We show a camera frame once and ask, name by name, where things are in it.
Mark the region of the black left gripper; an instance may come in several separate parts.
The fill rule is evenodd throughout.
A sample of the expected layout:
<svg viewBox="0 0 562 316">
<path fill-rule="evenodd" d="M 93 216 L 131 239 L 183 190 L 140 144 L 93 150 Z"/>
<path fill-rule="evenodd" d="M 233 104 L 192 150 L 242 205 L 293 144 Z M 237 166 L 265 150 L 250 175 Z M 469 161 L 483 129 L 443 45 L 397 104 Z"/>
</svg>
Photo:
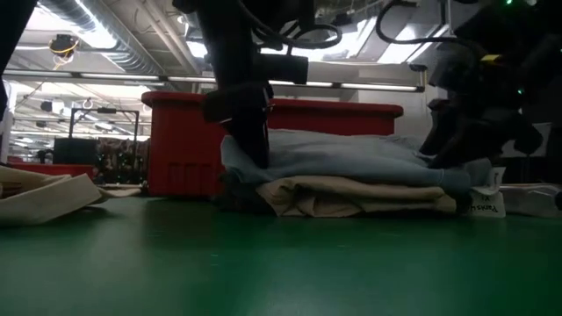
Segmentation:
<svg viewBox="0 0 562 316">
<path fill-rule="evenodd" d="M 256 65 L 254 20 L 242 0 L 197 0 L 195 10 L 217 89 L 203 114 L 227 124 L 239 148 L 261 169 L 269 166 L 267 82 Z"/>
</svg>

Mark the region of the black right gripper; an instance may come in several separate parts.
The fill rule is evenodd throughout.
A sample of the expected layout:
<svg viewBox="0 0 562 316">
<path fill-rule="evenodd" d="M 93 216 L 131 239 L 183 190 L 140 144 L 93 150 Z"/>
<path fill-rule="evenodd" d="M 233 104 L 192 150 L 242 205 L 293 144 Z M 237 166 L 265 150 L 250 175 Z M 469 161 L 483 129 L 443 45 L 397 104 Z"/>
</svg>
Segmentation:
<svg viewBox="0 0 562 316">
<path fill-rule="evenodd" d="M 546 34 L 493 62 L 483 56 L 441 61 L 430 77 L 432 86 L 450 93 L 428 104 L 432 127 L 420 152 L 434 156 L 432 169 L 488 158 L 510 140 L 522 153 L 541 145 L 541 134 L 521 110 L 562 69 L 562 35 Z"/>
</svg>

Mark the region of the dark blue denim jeans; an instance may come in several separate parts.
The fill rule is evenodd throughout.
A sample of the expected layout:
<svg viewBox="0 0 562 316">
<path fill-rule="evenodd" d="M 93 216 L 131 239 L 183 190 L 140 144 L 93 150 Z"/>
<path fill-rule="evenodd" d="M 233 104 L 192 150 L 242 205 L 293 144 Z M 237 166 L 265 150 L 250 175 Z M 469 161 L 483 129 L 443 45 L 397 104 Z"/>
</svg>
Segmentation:
<svg viewBox="0 0 562 316">
<path fill-rule="evenodd" d="M 264 183 L 244 183 L 232 172 L 225 172 L 220 176 L 223 191 L 215 198 L 215 204 L 224 212 L 252 213 L 263 215 L 276 215 L 273 209 L 256 193 L 256 188 Z M 436 211 L 400 211 L 400 212 L 435 212 L 437 214 L 453 215 L 469 212 L 472 204 L 471 196 L 468 193 L 448 193 L 457 202 L 457 210 L 454 213 L 440 213 Z M 356 216 L 367 214 L 384 214 L 399 212 L 380 212 L 362 213 Z"/>
</svg>

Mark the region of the pale blue denim garment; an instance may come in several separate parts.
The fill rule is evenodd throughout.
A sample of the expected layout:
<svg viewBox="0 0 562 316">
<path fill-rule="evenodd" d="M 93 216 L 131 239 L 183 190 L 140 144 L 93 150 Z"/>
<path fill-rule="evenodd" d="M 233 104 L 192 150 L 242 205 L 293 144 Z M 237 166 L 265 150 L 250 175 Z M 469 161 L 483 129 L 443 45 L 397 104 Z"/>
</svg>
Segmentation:
<svg viewBox="0 0 562 316">
<path fill-rule="evenodd" d="M 465 194 L 484 186 L 492 171 L 488 159 L 448 169 L 432 169 L 421 143 L 399 135 L 337 135 L 300 130 L 269 130 L 269 166 L 259 168 L 230 135 L 220 144 L 226 171 L 244 183 L 269 183 L 292 176 L 341 176 L 366 183 L 439 187 Z"/>
</svg>

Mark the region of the beige garment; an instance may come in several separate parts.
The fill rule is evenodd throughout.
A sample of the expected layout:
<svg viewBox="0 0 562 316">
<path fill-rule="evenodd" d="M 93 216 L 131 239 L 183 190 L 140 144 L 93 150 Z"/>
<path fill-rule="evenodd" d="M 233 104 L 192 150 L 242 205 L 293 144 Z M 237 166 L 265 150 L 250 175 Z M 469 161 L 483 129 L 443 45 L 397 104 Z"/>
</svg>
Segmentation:
<svg viewBox="0 0 562 316">
<path fill-rule="evenodd" d="M 279 217 L 347 218 L 362 213 L 454 213 L 457 202 L 439 187 L 361 183 L 339 176 L 293 176 L 265 183 L 256 193 Z"/>
</svg>

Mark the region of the red plastic laundry bin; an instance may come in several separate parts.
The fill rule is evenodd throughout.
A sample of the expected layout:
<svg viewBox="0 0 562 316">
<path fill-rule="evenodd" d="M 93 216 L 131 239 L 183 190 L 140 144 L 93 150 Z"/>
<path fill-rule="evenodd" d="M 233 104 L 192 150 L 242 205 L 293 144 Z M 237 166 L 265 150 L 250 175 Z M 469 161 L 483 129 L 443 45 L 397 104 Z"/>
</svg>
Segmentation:
<svg viewBox="0 0 562 316">
<path fill-rule="evenodd" d="M 148 154 L 148 193 L 153 197 L 208 198 L 222 185 L 220 143 L 226 132 L 206 123 L 200 110 L 202 94 L 152 91 L 141 96 L 152 108 Z M 271 128 L 340 135 L 389 135 L 403 108 L 278 98 L 268 115 Z"/>
</svg>

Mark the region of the white paper tag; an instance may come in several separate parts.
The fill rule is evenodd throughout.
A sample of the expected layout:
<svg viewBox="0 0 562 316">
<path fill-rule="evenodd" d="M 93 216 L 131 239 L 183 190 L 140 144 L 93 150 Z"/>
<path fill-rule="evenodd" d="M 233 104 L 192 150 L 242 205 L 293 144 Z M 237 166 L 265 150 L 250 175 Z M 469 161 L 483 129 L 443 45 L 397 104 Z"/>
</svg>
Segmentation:
<svg viewBox="0 0 562 316">
<path fill-rule="evenodd" d="M 485 195 L 477 191 L 470 193 L 472 204 L 469 215 L 473 217 L 486 217 L 503 219 L 506 217 L 504 197 L 501 192 Z"/>
<path fill-rule="evenodd" d="M 490 169 L 486 184 L 482 187 L 485 194 L 494 194 L 500 190 L 505 170 L 505 167 L 493 167 Z"/>
</svg>

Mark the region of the grey storage boxes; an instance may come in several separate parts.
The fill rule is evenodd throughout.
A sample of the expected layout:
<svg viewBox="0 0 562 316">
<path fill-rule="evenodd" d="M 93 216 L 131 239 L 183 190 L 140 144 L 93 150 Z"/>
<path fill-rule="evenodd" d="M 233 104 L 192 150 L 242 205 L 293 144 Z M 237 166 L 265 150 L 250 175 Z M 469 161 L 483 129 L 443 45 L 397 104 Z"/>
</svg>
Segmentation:
<svg viewBox="0 0 562 316">
<path fill-rule="evenodd" d="M 551 133 L 551 123 L 536 123 L 533 125 L 542 136 L 541 146 L 530 157 L 546 155 L 548 139 Z M 515 142 L 510 140 L 502 148 L 501 158 L 523 158 L 526 154 L 515 149 Z"/>
</svg>

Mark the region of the green table mat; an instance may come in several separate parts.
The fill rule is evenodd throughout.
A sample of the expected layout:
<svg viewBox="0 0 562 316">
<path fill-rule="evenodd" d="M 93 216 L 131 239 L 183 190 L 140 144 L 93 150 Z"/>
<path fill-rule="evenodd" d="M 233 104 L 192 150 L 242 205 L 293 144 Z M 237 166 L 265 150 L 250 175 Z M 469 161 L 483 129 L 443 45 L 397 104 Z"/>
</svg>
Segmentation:
<svg viewBox="0 0 562 316">
<path fill-rule="evenodd" d="M 0 316 L 562 316 L 562 221 L 113 200 L 0 228 Z"/>
</svg>

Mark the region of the floral patterned panel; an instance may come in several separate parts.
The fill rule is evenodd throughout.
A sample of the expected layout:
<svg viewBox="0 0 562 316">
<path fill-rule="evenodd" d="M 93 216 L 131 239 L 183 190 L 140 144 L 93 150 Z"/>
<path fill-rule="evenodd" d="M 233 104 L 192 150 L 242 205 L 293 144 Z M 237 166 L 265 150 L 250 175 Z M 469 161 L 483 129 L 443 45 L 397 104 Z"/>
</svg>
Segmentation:
<svg viewBox="0 0 562 316">
<path fill-rule="evenodd" d="M 150 140 L 137 141 L 100 138 L 94 183 L 140 184 L 148 179 Z"/>
</svg>

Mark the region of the long light bar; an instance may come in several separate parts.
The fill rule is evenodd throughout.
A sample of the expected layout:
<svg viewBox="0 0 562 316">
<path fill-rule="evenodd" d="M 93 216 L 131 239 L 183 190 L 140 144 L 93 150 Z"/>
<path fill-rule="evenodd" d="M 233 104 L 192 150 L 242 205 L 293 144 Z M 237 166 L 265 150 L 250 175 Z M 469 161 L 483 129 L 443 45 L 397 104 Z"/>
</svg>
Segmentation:
<svg viewBox="0 0 562 316">
<path fill-rule="evenodd" d="M 185 75 L 132 75 L 132 74 L 111 74 L 111 73 L 91 73 L 75 71 L 56 71 L 56 70 L 35 70 L 35 69 L 15 69 L 8 68 L 4 71 L 4 77 L 13 80 L 41 79 L 54 80 L 62 83 L 73 81 L 115 81 L 120 83 L 131 82 L 139 85 L 154 85 L 157 83 L 205 83 L 215 84 L 213 77 L 185 76 Z M 335 90 L 373 90 L 373 91 L 396 91 L 407 93 L 422 93 L 425 88 L 422 86 L 392 85 L 381 83 L 338 83 L 338 82 L 306 82 L 291 83 L 288 81 L 269 80 L 272 86 L 287 86 L 300 88 L 319 88 Z"/>
</svg>

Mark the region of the black monitor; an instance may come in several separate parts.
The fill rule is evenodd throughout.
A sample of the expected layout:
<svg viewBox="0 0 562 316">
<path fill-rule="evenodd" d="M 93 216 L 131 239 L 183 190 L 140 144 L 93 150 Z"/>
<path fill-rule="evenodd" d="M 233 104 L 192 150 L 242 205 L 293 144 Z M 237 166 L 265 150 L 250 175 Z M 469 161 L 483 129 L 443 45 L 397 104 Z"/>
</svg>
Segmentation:
<svg viewBox="0 0 562 316">
<path fill-rule="evenodd" d="M 94 165 L 96 161 L 96 140 L 79 138 L 54 140 L 53 164 Z"/>
</svg>

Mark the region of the red partition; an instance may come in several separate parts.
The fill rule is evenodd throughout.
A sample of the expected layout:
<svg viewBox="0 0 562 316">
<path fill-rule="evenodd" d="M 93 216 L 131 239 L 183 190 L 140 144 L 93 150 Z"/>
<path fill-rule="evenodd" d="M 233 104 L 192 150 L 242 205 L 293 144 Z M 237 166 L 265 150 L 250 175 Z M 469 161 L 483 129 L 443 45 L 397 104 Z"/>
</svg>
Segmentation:
<svg viewBox="0 0 562 316">
<path fill-rule="evenodd" d="M 60 176 L 60 175 L 80 176 L 82 174 L 87 175 L 89 178 L 92 178 L 94 176 L 93 165 L 11 162 L 10 166 L 13 167 L 14 169 L 41 173 L 50 176 Z"/>
</svg>

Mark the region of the cream canvas tote bag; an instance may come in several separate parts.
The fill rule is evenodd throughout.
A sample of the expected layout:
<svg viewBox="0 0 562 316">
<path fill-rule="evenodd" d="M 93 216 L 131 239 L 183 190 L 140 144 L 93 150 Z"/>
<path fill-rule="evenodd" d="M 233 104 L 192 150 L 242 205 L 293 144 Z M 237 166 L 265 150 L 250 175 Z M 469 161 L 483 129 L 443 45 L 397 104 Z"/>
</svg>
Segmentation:
<svg viewBox="0 0 562 316">
<path fill-rule="evenodd" d="M 89 205 L 140 193 L 134 185 L 99 187 L 85 174 L 50 176 L 0 165 L 0 227 L 36 226 Z"/>
</svg>

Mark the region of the black metal rack frame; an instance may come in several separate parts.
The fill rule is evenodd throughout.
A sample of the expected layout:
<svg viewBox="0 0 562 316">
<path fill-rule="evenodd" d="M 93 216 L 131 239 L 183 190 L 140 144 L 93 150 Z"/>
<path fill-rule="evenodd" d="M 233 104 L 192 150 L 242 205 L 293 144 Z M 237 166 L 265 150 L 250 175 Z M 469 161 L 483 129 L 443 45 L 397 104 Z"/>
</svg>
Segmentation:
<svg viewBox="0 0 562 316">
<path fill-rule="evenodd" d="M 140 112 L 134 111 L 134 110 L 120 110 L 120 109 L 109 108 L 109 107 L 101 107 L 101 108 L 97 108 L 97 109 L 72 108 L 71 114 L 70 114 L 69 130 L 68 130 L 68 137 L 70 139 L 73 138 L 75 124 L 82 119 L 82 117 L 80 117 L 78 119 L 75 119 L 76 113 L 81 112 L 84 116 L 86 114 L 89 114 L 91 111 L 95 111 L 95 112 L 100 113 L 100 114 L 116 114 L 116 113 L 123 113 L 123 114 L 131 113 L 131 114 L 133 114 L 135 116 L 134 129 L 133 129 L 133 141 L 138 140 L 138 131 L 139 131 L 139 125 L 140 125 Z"/>
</svg>

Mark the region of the corrugated silver duct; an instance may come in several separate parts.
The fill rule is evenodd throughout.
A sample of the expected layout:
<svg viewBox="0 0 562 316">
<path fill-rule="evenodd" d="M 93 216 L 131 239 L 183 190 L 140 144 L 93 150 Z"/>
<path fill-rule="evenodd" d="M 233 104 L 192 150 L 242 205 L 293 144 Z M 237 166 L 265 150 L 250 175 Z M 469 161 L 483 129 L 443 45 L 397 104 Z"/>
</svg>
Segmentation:
<svg viewBox="0 0 562 316">
<path fill-rule="evenodd" d="M 38 6 L 66 23 L 82 42 L 123 71 L 134 74 L 163 72 L 104 0 L 38 0 Z"/>
</svg>

